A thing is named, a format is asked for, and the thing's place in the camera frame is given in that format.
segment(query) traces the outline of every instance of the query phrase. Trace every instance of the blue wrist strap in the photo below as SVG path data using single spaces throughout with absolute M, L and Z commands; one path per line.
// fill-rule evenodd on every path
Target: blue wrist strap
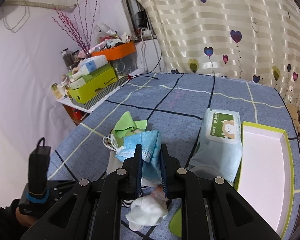
M 48 200 L 48 197 L 49 197 L 49 188 L 48 187 L 47 187 L 47 192 L 44 195 L 44 198 L 42 198 L 42 199 L 34 198 L 29 194 L 29 192 L 27 192 L 27 199 L 30 202 L 35 203 L 35 204 L 44 204 Z

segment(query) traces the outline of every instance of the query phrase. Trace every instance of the cardboard box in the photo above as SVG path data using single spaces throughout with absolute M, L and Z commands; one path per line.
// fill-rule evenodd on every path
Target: cardboard box
M 110 63 L 107 63 L 107 64 L 103 65 L 102 67 L 100 67 L 97 70 L 91 72 L 90 74 L 85 75 L 85 76 L 79 78 L 78 80 L 70 83 L 70 88 L 71 89 L 77 89 L 77 88 L 82 87 L 84 84 L 88 83 L 89 81 L 91 81 L 96 76 L 98 76 L 101 73 L 103 73 L 104 71 L 108 70 L 109 68 L 111 68 L 111 64 Z
M 118 86 L 122 85 L 124 82 L 128 80 L 128 76 L 125 74 L 119 74 L 118 80 L 111 85 L 103 88 L 94 98 L 90 99 L 88 102 L 82 104 L 75 101 L 73 98 L 71 99 L 72 103 L 76 106 L 80 106 L 84 109 L 90 109 L 94 104 L 104 98 L 107 94 L 115 90 Z
M 96 96 L 104 87 L 117 81 L 117 76 L 114 73 L 114 69 L 111 67 L 104 71 L 94 79 L 84 84 L 82 87 L 77 89 L 70 89 L 69 93 L 71 97 L 78 103 L 86 103 L 90 99 Z

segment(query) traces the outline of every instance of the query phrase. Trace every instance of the green cloth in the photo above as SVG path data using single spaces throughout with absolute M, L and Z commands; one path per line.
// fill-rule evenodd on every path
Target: green cloth
M 130 112 L 125 112 L 116 123 L 113 132 L 116 138 L 123 138 L 128 131 L 133 131 L 135 129 L 145 130 L 146 127 L 147 120 L 133 121 Z

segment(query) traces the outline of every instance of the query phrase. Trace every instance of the white cable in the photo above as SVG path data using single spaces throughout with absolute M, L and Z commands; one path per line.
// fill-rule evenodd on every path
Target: white cable
M 23 23 L 16 31 L 14 31 L 13 29 L 16 28 L 16 27 L 19 25 L 19 23 L 21 23 L 21 21 L 23 20 L 23 18 L 26 16 L 26 14 L 27 14 L 27 8 L 28 8 L 28 18 L 25 20 L 25 22 L 24 22 L 24 23 Z M 8 22 L 7 22 L 7 16 L 4 15 L 3 6 L 1 7 L 1 10 L 2 10 L 2 16 L 3 16 L 3 18 L 2 18 L 3 25 L 4 25 L 4 27 L 5 27 L 8 31 L 11 31 L 12 33 L 18 32 L 18 31 L 26 24 L 26 22 L 27 22 L 27 21 L 29 20 L 29 18 L 30 18 L 30 8 L 29 8 L 29 6 L 26 6 L 26 5 L 25 5 L 25 14 L 23 15 L 23 17 L 21 18 L 21 20 L 18 21 L 18 23 L 17 23 L 14 27 L 10 28 L 10 26 L 9 26 L 9 24 L 8 24 Z
M 141 31 L 140 31 L 140 36 L 141 36 L 141 40 L 142 40 L 141 54 L 142 54 L 143 65 L 146 65 L 146 72 L 148 72 L 149 69 L 148 69 L 148 64 L 147 64 L 146 55 L 145 55 L 145 52 L 146 52 L 146 43 L 145 43 L 145 41 L 143 40 L 143 37 L 142 37 L 142 31 L 145 30 L 145 29 L 146 28 L 142 28 Z
M 112 147 L 109 146 L 109 145 L 105 142 L 105 139 L 109 139 L 109 140 L 111 141 Z M 117 143 L 117 141 L 116 141 L 116 139 L 115 139 L 115 137 L 114 137 L 113 134 L 111 134 L 110 137 L 107 137 L 107 136 L 103 137 L 103 138 L 102 138 L 102 142 L 103 142 L 103 144 L 104 144 L 108 149 L 110 149 L 110 150 L 112 150 L 112 151 L 114 151 L 114 152 L 117 152 L 117 150 L 119 149 L 118 143 Z
M 150 31 L 150 34 L 151 34 L 151 38 L 152 38 L 152 41 L 153 41 L 153 46 L 154 46 L 154 48 L 155 48 L 155 52 L 156 52 L 156 54 L 157 54 L 157 59 L 158 59 L 158 62 L 159 62 L 159 71 L 162 72 L 161 66 L 160 66 L 160 59 L 159 59 L 159 54 L 158 54 L 157 46 L 156 46 L 155 43 L 154 43 L 154 38 L 153 38 L 152 31 L 150 30 L 150 27 L 149 27 L 149 23 L 148 23 L 148 22 L 147 22 L 147 26 L 148 26 L 148 30 Z

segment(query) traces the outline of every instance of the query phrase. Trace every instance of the plastic bag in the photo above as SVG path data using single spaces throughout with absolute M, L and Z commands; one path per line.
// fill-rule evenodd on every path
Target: plastic bag
M 238 112 L 207 109 L 192 166 L 209 166 L 232 183 L 242 158 L 241 121 Z

